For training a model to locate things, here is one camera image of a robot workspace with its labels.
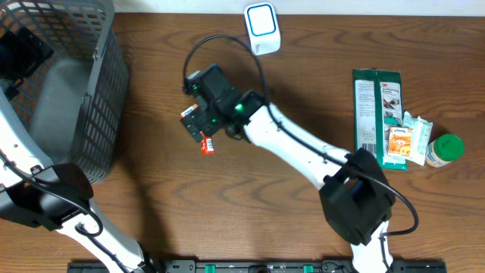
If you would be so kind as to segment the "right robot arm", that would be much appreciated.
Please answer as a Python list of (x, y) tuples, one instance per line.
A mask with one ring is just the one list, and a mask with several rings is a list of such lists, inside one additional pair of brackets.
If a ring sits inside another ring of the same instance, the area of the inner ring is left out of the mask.
[(197, 103), (182, 113), (184, 126), (201, 142), (224, 128), (272, 152), (318, 190), (324, 217), (352, 248), (356, 272), (388, 272), (393, 257), (380, 238), (396, 199), (376, 158), (365, 149), (352, 154), (325, 143), (293, 123), (254, 91), (241, 93), (212, 64), (183, 80)]

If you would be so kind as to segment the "green 3M package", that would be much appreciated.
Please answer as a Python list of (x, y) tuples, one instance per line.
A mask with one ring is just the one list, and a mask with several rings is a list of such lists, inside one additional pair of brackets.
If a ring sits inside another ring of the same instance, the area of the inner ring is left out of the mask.
[(406, 171), (404, 158), (389, 155), (392, 127), (400, 127), (404, 115), (401, 74), (396, 71), (352, 71), (355, 148), (370, 152), (382, 169)]

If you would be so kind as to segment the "white toilet wipes pack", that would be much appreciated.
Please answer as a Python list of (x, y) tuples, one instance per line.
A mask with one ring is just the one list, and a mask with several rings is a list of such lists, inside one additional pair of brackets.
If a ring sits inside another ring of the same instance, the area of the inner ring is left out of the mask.
[(424, 120), (420, 116), (413, 118), (411, 114), (406, 111), (403, 116), (402, 126), (412, 129), (411, 151), (408, 159), (416, 164), (424, 165), (425, 154), (430, 141), (433, 123)]

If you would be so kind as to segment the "orange white tissue pack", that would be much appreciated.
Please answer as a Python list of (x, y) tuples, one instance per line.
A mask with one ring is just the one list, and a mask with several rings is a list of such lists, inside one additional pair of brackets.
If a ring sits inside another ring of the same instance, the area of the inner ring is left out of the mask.
[(408, 158), (411, 154), (412, 134), (411, 128), (391, 127), (388, 154)]

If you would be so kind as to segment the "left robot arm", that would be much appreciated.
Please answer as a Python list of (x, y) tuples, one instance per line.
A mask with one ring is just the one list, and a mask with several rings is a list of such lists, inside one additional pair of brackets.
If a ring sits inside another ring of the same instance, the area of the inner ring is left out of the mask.
[(1, 37), (1, 217), (70, 237), (110, 272), (157, 272), (94, 200), (111, 167), (127, 71), (109, 29), (17, 24)]

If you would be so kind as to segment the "red snack packet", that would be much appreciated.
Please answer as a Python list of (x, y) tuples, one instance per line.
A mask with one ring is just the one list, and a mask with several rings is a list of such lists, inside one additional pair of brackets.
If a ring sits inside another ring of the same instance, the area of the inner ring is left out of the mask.
[(210, 136), (206, 136), (203, 132), (202, 135), (202, 154), (203, 155), (210, 155), (214, 154), (214, 146), (212, 142), (212, 138)]

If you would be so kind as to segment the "green lid seasoning jar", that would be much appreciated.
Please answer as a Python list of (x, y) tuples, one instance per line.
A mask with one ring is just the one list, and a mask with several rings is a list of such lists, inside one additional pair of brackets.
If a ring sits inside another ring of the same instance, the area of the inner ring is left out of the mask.
[(455, 134), (444, 134), (428, 144), (425, 162), (435, 168), (443, 167), (465, 153), (465, 144)]

